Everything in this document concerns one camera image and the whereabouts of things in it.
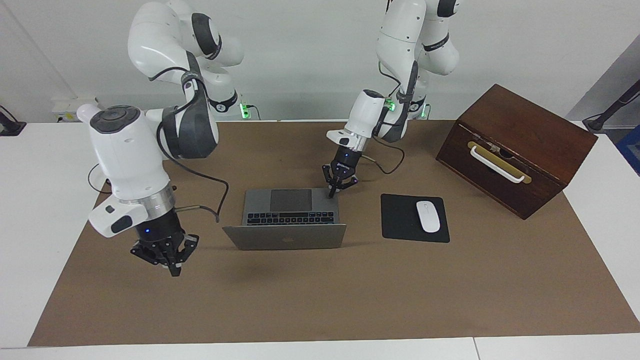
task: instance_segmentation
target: laptop keyboard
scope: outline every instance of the laptop keyboard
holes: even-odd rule
[[[249,213],[247,225],[314,225],[335,224],[333,212]]]

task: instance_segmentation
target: white wall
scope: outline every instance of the white wall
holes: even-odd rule
[[[582,120],[605,111],[639,79],[640,37],[637,37],[567,117],[572,120]],[[640,100],[618,110],[604,124],[606,128],[638,125],[640,125]]]
[[[149,83],[129,62],[127,32],[145,0],[2,1],[74,94],[143,108],[183,101],[175,85]],[[345,118],[361,89],[393,87],[376,68],[384,0],[191,3],[243,42],[245,61],[230,72],[264,118]],[[566,115],[638,35],[639,23],[636,0],[467,1],[451,26],[461,63],[450,76],[433,76],[432,118],[455,119],[494,83]],[[0,100],[18,113],[40,114],[27,120],[43,120],[46,109],[31,104],[59,94],[42,86],[41,76],[20,84],[28,101],[4,85],[41,55],[4,34],[0,45]],[[5,49],[15,53],[12,62]]]
[[[50,120],[52,98],[73,90],[0,0],[0,104],[20,120]]]

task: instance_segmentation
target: box handle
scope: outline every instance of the box handle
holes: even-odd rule
[[[471,156],[473,156],[476,160],[485,164],[490,169],[496,171],[498,174],[502,175],[507,180],[511,181],[514,184],[529,184],[531,183],[531,177],[523,172],[519,171],[513,165],[508,162],[498,158],[496,155],[492,154],[490,151],[476,144],[475,142],[469,142],[467,146],[471,149]]]

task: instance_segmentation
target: white table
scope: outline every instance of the white table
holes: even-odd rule
[[[96,159],[84,124],[29,124],[0,138],[0,154],[0,359],[639,358],[640,334],[24,348],[97,198],[86,184]],[[564,192],[639,316],[640,178],[600,135]]]

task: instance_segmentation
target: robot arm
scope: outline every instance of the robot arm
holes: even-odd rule
[[[135,228],[139,240],[131,253],[169,268],[172,276],[180,274],[198,236],[186,234],[180,226],[160,146],[174,158],[189,159],[206,158],[217,146],[207,85],[228,92],[230,80],[219,80],[203,67],[242,60],[241,48],[225,48],[211,19],[183,1],[144,4],[129,32],[129,57],[151,80],[179,84],[186,104],[146,113],[134,106],[100,111],[87,104],[77,112],[89,125],[93,148],[113,191],[90,213],[89,221],[105,237]]]
[[[406,133],[407,119],[415,117],[421,108],[424,112],[427,71],[446,75],[455,69],[460,55],[449,41],[448,18],[460,3],[461,0],[395,0],[390,4],[376,52],[399,86],[390,99],[364,90],[344,129],[327,132],[327,137],[339,145],[333,161],[323,166],[329,197],[357,184],[355,168],[371,137],[396,142]]]

